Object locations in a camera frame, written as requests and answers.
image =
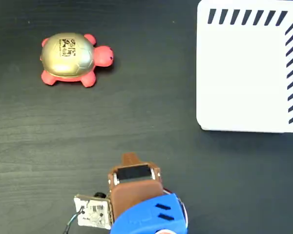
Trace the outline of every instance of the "table surface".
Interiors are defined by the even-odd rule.
[[[0,234],[60,234],[124,152],[162,168],[190,234],[293,234],[293,135],[204,132],[195,0],[0,0]],[[97,84],[44,85],[41,41],[93,33]],[[108,233],[72,226],[71,234]]]

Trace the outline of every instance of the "turtle head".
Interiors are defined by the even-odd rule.
[[[108,67],[114,60],[113,50],[105,45],[94,48],[94,64],[99,67]]]

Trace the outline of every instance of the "gold turtle shell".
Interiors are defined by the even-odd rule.
[[[59,33],[51,36],[42,48],[42,65],[57,77],[80,77],[93,69],[93,49],[81,34]]]

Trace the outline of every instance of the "circuit board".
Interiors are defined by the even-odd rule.
[[[83,212],[78,216],[79,226],[111,229],[113,221],[109,199],[77,195],[74,202],[76,211],[84,206]]]

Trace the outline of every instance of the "wire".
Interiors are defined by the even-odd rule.
[[[173,192],[164,188],[164,193],[172,194]],[[187,213],[186,207],[185,207],[184,203],[182,202],[182,200],[179,197],[178,197],[178,200],[179,200],[179,202],[180,202],[180,204],[182,206],[183,212],[184,212],[185,221],[186,221],[186,228],[188,228],[189,220],[188,220],[188,213]]]
[[[71,219],[69,220],[69,222],[67,223],[67,225],[66,225],[66,227],[65,227],[65,230],[64,230],[63,234],[68,234],[69,229],[70,229],[70,225],[74,222],[74,220],[78,217],[78,215],[80,215],[81,213],[83,213],[83,210],[84,210],[84,206],[80,207],[79,211],[76,212],[76,213],[71,217]]]

